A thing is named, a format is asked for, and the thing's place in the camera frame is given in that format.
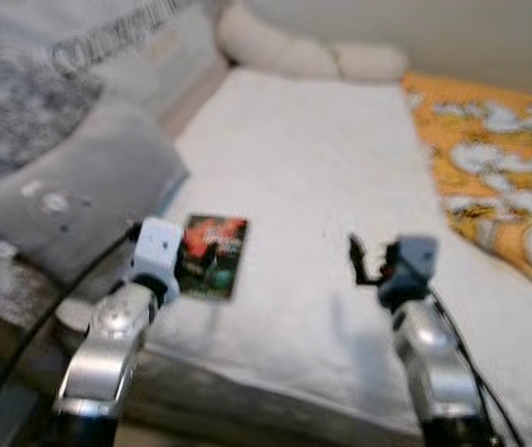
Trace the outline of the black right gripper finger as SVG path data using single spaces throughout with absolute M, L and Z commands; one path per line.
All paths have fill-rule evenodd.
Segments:
M 352 276 L 356 285 L 376 285 L 377 281 L 371 277 L 366 265 L 367 252 L 355 234 L 348 235 L 349 262 L 352 267 Z

